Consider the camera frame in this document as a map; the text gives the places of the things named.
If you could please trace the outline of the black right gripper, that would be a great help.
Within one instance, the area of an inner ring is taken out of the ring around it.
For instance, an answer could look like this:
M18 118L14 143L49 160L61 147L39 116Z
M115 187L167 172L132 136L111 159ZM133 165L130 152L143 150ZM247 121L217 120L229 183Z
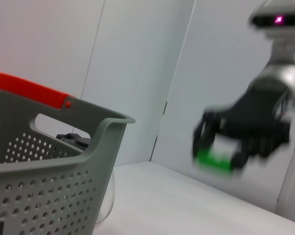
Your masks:
M216 135L241 142L240 150L231 158L232 170L243 169L250 157L267 159L290 141L291 123L276 115L287 93L287 86L281 82L254 85L229 109L204 111L193 132L192 159L208 151Z

